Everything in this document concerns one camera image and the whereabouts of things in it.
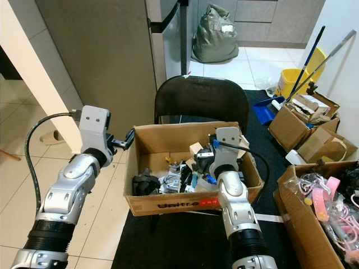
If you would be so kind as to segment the cardboard box with red print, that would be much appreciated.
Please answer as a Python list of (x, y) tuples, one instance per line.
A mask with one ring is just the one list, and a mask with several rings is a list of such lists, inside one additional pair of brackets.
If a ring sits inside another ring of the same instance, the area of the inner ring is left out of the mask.
[(191, 158), (190, 146), (196, 142), (208, 145), (209, 135), (220, 127), (238, 127), (238, 123), (154, 124), (134, 128), (133, 144), (126, 151), (128, 161), (124, 187), (124, 197), (134, 216), (221, 208), (217, 191), (134, 196), (132, 187), (133, 177), (144, 169), (149, 169), (156, 177), (166, 176), (169, 168), (167, 158), (175, 161)]

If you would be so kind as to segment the black padded chair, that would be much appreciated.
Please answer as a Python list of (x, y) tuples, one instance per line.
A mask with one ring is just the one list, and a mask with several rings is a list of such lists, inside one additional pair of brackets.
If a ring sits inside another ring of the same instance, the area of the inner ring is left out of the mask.
[[(223, 105), (232, 97), (229, 90), (222, 90), (229, 80), (192, 75), (178, 75), (166, 80), (157, 90), (154, 99), (154, 121), (159, 123), (162, 116), (194, 115), (197, 117), (225, 120)], [(217, 185), (219, 202), (223, 210), (223, 222), (227, 236), (260, 231), (251, 203), (248, 188), (240, 180), (239, 171), (224, 171), (219, 174)]]

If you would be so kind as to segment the large black floor carpet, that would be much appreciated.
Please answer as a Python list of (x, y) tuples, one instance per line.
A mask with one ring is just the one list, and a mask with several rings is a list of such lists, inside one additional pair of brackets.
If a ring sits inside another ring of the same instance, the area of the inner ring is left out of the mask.
[[(244, 172), (250, 199), (254, 199), (257, 215), (279, 217), (274, 193), (278, 180), (290, 165), (286, 152), (275, 141), (266, 126), (259, 123), (252, 105), (265, 99), (264, 92), (246, 91), (249, 116), (247, 132), (249, 147), (267, 159), (271, 175), (267, 177), (266, 165), (254, 156), (244, 156), (240, 170)], [(183, 117), (182, 123), (199, 123)], [(129, 212), (123, 233), (114, 254), (113, 269), (230, 269), (234, 260), (225, 233), (222, 212), (200, 210), (173, 212), (159, 215), (156, 228), (151, 218), (136, 217)], [(300, 269), (300, 263), (284, 223), (258, 220), (270, 256), (279, 269)]]

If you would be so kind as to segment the blue dustpan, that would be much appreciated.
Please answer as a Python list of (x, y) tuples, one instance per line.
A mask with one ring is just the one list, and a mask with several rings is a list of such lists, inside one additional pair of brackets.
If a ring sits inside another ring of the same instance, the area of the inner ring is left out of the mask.
[(256, 117), (259, 119), (259, 122), (263, 126), (269, 126), (272, 120), (276, 118), (276, 115), (279, 113), (279, 110), (282, 107), (284, 101), (284, 97), (277, 96), (259, 101), (258, 103), (254, 104), (253, 110)]

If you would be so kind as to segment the grey refrigerator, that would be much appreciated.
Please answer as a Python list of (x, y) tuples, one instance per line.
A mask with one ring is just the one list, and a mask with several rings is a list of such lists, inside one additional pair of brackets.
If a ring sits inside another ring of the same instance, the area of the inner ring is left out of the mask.
[(189, 58), (187, 0), (36, 0), (85, 105), (111, 111), (123, 135), (155, 121), (155, 95)]

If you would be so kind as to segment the cardboard box with paper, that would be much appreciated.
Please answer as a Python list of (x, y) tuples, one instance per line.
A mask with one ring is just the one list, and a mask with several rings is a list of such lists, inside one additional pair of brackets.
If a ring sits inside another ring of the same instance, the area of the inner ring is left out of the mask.
[[(301, 103), (302, 99), (310, 99), (314, 103), (320, 101), (328, 106), (325, 113), (310, 116), (311, 108)], [(299, 149), (305, 141), (320, 127), (330, 131), (338, 130), (339, 104), (316, 92), (312, 95), (297, 95), (282, 106), (275, 119), (269, 125), (269, 133), (286, 151)]]

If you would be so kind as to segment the small white carton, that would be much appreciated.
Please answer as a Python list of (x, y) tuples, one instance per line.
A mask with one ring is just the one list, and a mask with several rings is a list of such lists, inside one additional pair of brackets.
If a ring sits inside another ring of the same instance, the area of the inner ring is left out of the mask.
[(307, 164), (307, 162), (305, 162), (305, 160), (302, 158), (302, 156), (300, 156), (300, 154), (298, 154), (298, 152), (295, 150), (289, 151), (286, 154), (285, 159), (287, 159), (287, 161), (289, 161), (289, 163), (292, 165)]

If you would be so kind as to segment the cardboard box with pink items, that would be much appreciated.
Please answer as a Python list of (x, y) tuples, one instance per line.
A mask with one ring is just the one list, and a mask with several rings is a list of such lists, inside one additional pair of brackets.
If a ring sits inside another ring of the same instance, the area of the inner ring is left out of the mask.
[(274, 199), (302, 269), (346, 269), (348, 266), (339, 258), (338, 248), (325, 235), (312, 207), (303, 202), (305, 195), (298, 192), (298, 177), (310, 172), (318, 172), (324, 177), (338, 177), (341, 172), (357, 167), (359, 161), (290, 165), (278, 179)]

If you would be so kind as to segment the folded brown cardboard box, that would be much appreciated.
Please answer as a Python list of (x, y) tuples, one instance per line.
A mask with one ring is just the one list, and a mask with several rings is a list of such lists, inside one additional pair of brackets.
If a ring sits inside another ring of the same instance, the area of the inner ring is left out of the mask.
[(324, 127), (316, 128), (297, 150), (306, 163), (316, 163), (320, 159), (325, 159), (326, 162), (344, 161), (356, 151), (357, 146), (351, 141)]

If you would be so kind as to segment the grey green garbage bag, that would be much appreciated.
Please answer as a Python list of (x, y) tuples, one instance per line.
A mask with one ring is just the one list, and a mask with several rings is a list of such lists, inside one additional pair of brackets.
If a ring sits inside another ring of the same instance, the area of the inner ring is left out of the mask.
[(225, 8), (208, 5), (192, 39), (193, 61), (219, 63), (238, 56), (237, 30), (230, 16)]

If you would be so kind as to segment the yellow mop bucket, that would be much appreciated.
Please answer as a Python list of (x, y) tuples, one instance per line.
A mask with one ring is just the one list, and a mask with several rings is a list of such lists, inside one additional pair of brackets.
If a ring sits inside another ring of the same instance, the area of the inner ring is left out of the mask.
[[(312, 58), (310, 59), (307, 65), (305, 74), (302, 75), (297, 85), (302, 84), (302, 82), (308, 78), (308, 75), (315, 72), (317, 67), (324, 59), (326, 59), (325, 52), (323, 52), (320, 48), (316, 48), (312, 54)], [(300, 62), (302, 64), (300, 68), (289, 68), (282, 70), (282, 72), (280, 73), (280, 79), (277, 84), (276, 90), (274, 91), (274, 95), (282, 96), (284, 98), (290, 95), (290, 93), (294, 88), (295, 83), (297, 82), (298, 75), (300, 74), (305, 61), (306, 60), (304, 59), (302, 62)], [(310, 85), (309, 85), (310, 82), (315, 82), (315, 80), (318, 80), (322, 72), (323, 72), (323, 67), (321, 67), (320, 70), (317, 71), (316, 74), (307, 83), (305, 83), (302, 87), (300, 87), (296, 95), (307, 94), (308, 89), (310, 89)]]

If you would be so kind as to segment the grey kitchen cabinets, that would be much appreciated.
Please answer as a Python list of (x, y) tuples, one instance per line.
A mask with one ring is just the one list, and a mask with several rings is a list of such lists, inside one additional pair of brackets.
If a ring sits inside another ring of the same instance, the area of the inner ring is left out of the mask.
[(326, 0), (236, 0), (233, 22), (242, 47), (303, 48)]

